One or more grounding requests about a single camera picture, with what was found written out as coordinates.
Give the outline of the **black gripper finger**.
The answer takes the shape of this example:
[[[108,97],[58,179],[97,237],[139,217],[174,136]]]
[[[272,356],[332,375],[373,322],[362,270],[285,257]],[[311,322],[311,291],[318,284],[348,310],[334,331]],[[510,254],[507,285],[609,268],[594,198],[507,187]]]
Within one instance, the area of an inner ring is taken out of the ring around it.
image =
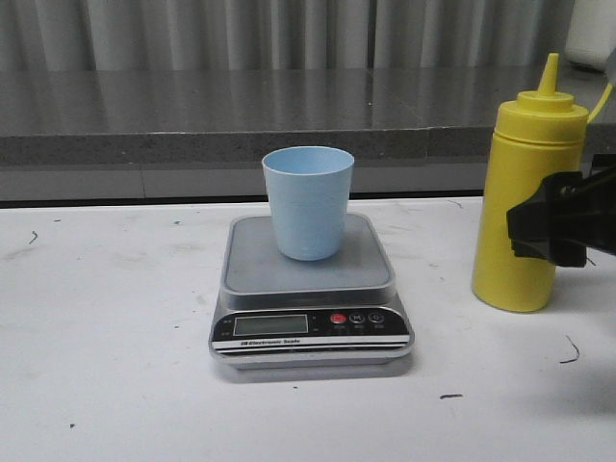
[[[584,177],[559,171],[506,214],[508,237],[517,257],[582,268],[589,248],[615,253],[615,169]]]

